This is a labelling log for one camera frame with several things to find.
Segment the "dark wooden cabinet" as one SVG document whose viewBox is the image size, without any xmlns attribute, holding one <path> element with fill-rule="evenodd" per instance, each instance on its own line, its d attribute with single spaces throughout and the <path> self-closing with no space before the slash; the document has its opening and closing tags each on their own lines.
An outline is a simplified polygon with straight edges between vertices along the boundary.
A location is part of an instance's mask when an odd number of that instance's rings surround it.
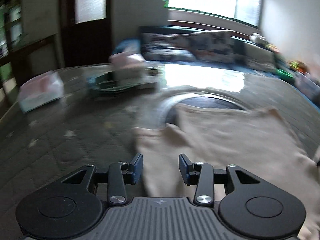
<svg viewBox="0 0 320 240">
<path fill-rule="evenodd" d="M 61 67 L 57 0 L 1 0 L 1 112 L 29 79 Z"/>
</svg>

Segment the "upright butterfly cushion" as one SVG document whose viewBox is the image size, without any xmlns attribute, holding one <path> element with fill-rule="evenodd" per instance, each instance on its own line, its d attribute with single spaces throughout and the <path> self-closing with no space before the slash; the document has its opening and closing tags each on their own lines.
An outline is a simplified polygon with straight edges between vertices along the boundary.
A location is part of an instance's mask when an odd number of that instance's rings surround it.
<svg viewBox="0 0 320 240">
<path fill-rule="evenodd" d="M 233 63 L 230 30 L 199 31 L 190 34 L 190 49 L 201 62 Z"/>
</svg>

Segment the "clear plastic storage box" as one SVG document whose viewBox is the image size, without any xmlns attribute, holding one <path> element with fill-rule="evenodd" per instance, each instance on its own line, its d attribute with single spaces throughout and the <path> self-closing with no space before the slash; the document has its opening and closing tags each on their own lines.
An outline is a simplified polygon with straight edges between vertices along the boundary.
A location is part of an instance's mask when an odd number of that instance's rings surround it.
<svg viewBox="0 0 320 240">
<path fill-rule="evenodd" d="M 319 98 L 319 85 L 314 83 L 310 75 L 298 72 L 295 78 L 295 86 L 300 90 L 309 100 L 316 101 Z"/>
</svg>

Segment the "flat butterfly pillow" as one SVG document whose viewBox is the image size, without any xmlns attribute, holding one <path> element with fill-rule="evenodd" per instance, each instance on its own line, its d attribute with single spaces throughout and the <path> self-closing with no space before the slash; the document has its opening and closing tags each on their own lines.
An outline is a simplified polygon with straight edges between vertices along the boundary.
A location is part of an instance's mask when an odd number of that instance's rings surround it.
<svg viewBox="0 0 320 240">
<path fill-rule="evenodd" d="M 141 54 L 147 61 L 195 62 L 197 60 L 191 52 L 188 34 L 143 33 L 140 45 Z"/>
</svg>

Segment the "teal black hair brush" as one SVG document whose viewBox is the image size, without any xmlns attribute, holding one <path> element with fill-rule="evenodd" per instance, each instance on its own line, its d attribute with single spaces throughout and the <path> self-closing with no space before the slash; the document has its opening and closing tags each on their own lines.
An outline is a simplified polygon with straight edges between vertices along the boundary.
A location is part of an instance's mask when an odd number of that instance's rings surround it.
<svg viewBox="0 0 320 240">
<path fill-rule="evenodd" d="M 88 77 L 86 83 L 88 96 L 92 99 L 119 97 L 122 94 L 137 90 L 138 87 L 137 83 L 121 85 L 120 81 L 116 80 L 112 72 L 100 76 Z"/>
</svg>

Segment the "grey cushion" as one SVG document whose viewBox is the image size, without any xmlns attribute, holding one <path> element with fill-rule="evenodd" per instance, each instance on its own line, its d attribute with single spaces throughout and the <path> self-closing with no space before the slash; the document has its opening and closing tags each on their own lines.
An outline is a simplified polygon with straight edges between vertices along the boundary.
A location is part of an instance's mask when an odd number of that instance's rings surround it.
<svg viewBox="0 0 320 240">
<path fill-rule="evenodd" d="M 276 66 L 274 53 L 251 43 L 244 43 L 245 61 L 249 68 L 274 73 Z"/>
</svg>

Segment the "pink tissue box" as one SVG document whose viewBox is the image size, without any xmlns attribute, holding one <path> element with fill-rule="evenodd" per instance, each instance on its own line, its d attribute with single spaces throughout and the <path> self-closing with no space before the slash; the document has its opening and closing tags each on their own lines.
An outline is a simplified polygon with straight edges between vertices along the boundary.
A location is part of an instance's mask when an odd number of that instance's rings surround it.
<svg viewBox="0 0 320 240">
<path fill-rule="evenodd" d="M 140 53 L 122 52 L 109 57 L 114 79 L 118 85 L 139 83 L 144 75 L 146 60 Z"/>
</svg>

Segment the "panda plush toy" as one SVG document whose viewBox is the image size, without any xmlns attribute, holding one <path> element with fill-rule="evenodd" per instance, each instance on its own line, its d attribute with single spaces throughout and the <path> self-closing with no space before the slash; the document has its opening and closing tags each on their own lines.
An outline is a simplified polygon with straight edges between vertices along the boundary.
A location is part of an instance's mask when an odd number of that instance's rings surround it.
<svg viewBox="0 0 320 240">
<path fill-rule="evenodd" d="M 265 37 L 261 36 L 259 33 L 253 33 L 249 36 L 249 40 L 257 45 L 266 46 L 267 40 Z"/>
</svg>

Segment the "green bowl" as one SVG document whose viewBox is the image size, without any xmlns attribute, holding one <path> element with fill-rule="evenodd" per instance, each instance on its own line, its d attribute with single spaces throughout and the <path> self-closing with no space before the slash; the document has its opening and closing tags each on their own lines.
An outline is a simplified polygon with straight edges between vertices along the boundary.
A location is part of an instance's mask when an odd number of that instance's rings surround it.
<svg viewBox="0 0 320 240">
<path fill-rule="evenodd" d="M 295 77 L 283 69 L 277 69 L 276 76 L 287 83 L 290 83 L 290 84 L 295 83 Z"/>
</svg>

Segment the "plastic wrapped tissue pack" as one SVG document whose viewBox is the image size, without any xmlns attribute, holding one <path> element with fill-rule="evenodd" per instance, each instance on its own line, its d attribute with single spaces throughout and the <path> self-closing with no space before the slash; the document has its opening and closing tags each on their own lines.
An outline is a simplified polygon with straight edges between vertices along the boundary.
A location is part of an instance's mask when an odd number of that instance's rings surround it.
<svg viewBox="0 0 320 240">
<path fill-rule="evenodd" d="M 21 111 L 27 113 L 62 98 L 64 92 L 64 84 L 58 72 L 48 71 L 23 84 L 19 89 L 17 101 Z"/>
</svg>

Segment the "white power strip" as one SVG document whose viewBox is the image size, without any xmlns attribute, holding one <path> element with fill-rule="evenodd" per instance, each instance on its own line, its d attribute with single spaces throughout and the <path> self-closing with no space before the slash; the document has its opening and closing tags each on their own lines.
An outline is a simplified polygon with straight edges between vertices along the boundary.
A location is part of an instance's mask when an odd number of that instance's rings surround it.
<svg viewBox="0 0 320 240">
<path fill-rule="evenodd" d="M 155 88 L 161 76 L 161 68 L 147 67 L 143 70 L 142 75 L 137 80 L 138 89 Z"/>
</svg>

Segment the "grey quilted star table cover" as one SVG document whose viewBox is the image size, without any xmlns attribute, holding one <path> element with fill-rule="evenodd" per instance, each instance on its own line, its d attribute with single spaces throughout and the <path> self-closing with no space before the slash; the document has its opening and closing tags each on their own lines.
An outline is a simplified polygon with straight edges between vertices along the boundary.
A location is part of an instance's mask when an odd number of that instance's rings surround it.
<svg viewBox="0 0 320 240">
<path fill-rule="evenodd" d="M 166 64 L 155 89 L 91 100 L 86 79 L 108 66 L 59 71 L 65 96 L 29 113 L 15 103 L 1 110 L 1 239 L 19 239 L 18 202 L 87 163 L 104 167 L 134 153 L 131 129 L 164 123 L 166 92 L 223 96 L 242 108 L 276 107 L 308 156 L 319 146 L 319 109 L 288 83 L 261 74 Z"/>
</svg>

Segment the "small plush toys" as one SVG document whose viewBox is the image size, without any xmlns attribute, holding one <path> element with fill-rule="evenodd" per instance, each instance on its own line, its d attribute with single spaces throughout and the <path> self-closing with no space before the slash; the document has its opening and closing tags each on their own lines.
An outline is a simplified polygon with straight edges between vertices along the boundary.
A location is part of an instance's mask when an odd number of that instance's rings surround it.
<svg viewBox="0 0 320 240">
<path fill-rule="evenodd" d="M 305 74 L 309 71 L 307 65 L 301 61 L 290 61 L 289 62 L 290 69 L 294 72 L 300 72 Z"/>
</svg>

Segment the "cream garment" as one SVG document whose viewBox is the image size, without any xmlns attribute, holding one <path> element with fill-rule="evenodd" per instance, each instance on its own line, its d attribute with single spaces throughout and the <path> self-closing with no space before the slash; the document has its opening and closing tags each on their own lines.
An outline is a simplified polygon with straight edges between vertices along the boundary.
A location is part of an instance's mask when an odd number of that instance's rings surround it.
<svg viewBox="0 0 320 240">
<path fill-rule="evenodd" d="M 319 239 L 319 168 L 275 108 L 241 111 L 179 104 L 176 111 L 175 125 L 132 130 L 144 157 L 149 196 L 193 196 L 178 168 L 181 153 L 214 168 L 239 165 L 296 196 L 306 208 L 298 237 Z"/>
</svg>

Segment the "blue sofa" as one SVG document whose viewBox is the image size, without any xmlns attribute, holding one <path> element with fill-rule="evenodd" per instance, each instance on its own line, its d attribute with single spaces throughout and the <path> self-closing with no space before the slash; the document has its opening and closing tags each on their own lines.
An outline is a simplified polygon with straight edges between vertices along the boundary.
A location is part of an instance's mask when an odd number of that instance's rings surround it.
<svg viewBox="0 0 320 240">
<path fill-rule="evenodd" d="M 277 77 L 319 105 L 319 81 L 311 77 L 306 65 L 299 61 L 286 62 L 274 46 L 256 33 L 245 39 L 231 30 L 142 26 L 137 37 L 122 40 L 113 51 L 123 52 L 140 53 L 147 61 Z"/>
</svg>

